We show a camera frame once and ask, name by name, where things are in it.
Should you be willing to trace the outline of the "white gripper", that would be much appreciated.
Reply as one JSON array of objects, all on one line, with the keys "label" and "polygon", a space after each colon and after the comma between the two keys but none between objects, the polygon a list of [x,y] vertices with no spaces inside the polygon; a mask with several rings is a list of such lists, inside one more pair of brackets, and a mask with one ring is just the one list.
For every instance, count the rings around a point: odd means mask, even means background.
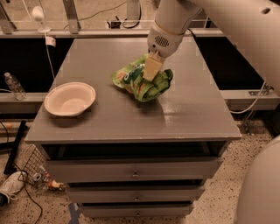
[{"label": "white gripper", "polygon": [[165,61],[163,58],[168,58],[177,51],[184,34],[185,28],[181,24],[153,22],[147,38],[150,53],[144,63],[145,80],[153,81]]}]

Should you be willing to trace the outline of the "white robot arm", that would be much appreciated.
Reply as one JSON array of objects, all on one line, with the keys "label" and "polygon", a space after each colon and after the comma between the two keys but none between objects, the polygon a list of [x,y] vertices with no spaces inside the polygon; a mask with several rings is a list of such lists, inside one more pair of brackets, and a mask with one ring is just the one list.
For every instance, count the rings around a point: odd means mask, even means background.
[{"label": "white robot arm", "polygon": [[[143,77],[151,81],[203,10],[241,55],[280,91],[280,9],[269,0],[160,0]],[[280,224],[280,136],[255,157],[241,185],[234,224]]]}]

